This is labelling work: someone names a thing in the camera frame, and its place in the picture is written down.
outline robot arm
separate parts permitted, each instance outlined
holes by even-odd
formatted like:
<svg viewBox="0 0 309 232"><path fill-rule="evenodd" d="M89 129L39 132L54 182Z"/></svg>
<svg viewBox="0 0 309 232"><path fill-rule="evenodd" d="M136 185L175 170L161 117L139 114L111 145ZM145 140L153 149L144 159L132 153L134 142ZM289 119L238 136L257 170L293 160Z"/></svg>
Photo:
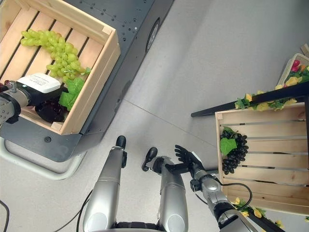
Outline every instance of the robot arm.
<svg viewBox="0 0 309 232"><path fill-rule="evenodd" d="M121 169L126 166L126 138L119 136L93 188L83 222L85 232L112 228L116 223Z"/></svg>
<svg viewBox="0 0 309 232"><path fill-rule="evenodd" d="M0 124L18 121L21 108L60 96L61 84L43 73L24 76L0 87Z"/></svg>
<svg viewBox="0 0 309 232"><path fill-rule="evenodd" d="M253 225L234 208L221 191L221 185L208 174L197 155L176 145L176 156L182 164L166 165L172 173L190 172L193 190L200 190L207 201L208 207L218 222L221 232L257 232Z"/></svg>

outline wooden crate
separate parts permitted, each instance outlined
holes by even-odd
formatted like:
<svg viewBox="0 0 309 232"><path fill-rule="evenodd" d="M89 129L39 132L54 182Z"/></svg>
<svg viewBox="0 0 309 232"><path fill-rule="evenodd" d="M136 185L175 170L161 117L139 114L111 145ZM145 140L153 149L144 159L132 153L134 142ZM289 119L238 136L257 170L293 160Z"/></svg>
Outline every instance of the wooden crate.
<svg viewBox="0 0 309 232"><path fill-rule="evenodd" d="M309 171L305 107L297 103L282 111L230 110L217 112L218 166L224 184L239 182L253 192L250 205L309 215ZM248 136L246 160L235 173L222 172L220 132L222 126ZM222 188L230 201L247 200L244 187Z"/></svg>
<svg viewBox="0 0 309 232"><path fill-rule="evenodd" d="M116 30L61 0L6 0L0 6L1 82L47 73L52 60L40 47L20 44L21 31L54 30L79 50L79 61L92 71L63 123L48 123L34 109L21 117L58 134L79 133L120 55Z"/></svg>

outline screw hole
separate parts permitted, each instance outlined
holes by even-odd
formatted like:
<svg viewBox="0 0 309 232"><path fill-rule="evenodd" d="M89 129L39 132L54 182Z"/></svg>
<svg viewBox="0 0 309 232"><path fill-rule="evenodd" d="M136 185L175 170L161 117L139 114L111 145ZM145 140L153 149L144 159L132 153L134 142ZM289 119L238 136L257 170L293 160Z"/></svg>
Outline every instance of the screw hole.
<svg viewBox="0 0 309 232"><path fill-rule="evenodd" d="M44 138L44 141L45 141L46 143L50 143L50 142L52 141L52 138L49 137L49 136L47 136L47 137Z"/></svg>

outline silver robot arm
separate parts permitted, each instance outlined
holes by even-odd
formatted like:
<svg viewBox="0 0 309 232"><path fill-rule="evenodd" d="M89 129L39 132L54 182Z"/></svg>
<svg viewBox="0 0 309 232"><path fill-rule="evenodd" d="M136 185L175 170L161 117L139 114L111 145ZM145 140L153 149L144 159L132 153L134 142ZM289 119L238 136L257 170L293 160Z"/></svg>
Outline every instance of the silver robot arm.
<svg viewBox="0 0 309 232"><path fill-rule="evenodd" d="M88 202L84 232L187 232L188 210L182 177L167 170L165 165L174 163L169 157L157 157L155 147L148 151L142 170L152 170L161 176L158 223L116 222L121 168L126 165L125 145L125 137L119 136L107 157Z"/></svg>
<svg viewBox="0 0 309 232"><path fill-rule="evenodd" d="M201 160L194 152L189 152L175 145L176 156L183 162L166 165L172 173L190 172L193 180L190 182L193 191L200 190L207 201L208 207L218 222L221 232L257 232L253 225L236 210L221 191L221 185L204 170Z"/></svg>
<svg viewBox="0 0 309 232"><path fill-rule="evenodd" d="M221 185L212 175L198 167L193 170L193 173L194 180L201 184L203 196L221 232L257 232L255 227L228 201L221 192Z"/></svg>

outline robot leg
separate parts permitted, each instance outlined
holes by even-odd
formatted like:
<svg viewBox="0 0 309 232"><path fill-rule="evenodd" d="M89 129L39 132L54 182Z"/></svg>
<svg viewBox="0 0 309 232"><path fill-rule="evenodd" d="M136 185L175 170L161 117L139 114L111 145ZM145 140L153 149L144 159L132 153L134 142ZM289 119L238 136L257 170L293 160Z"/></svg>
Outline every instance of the robot leg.
<svg viewBox="0 0 309 232"><path fill-rule="evenodd" d="M156 157L156 154L155 147L148 151L142 169L147 171L150 168L161 175L159 227L167 232L187 232L188 210L183 179L165 167L165 164L173 164L169 157Z"/></svg>
<svg viewBox="0 0 309 232"><path fill-rule="evenodd" d="M93 188L83 221L84 232L109 229L115 225L121 168L126 166L126 138L119 136Z"/></svg>

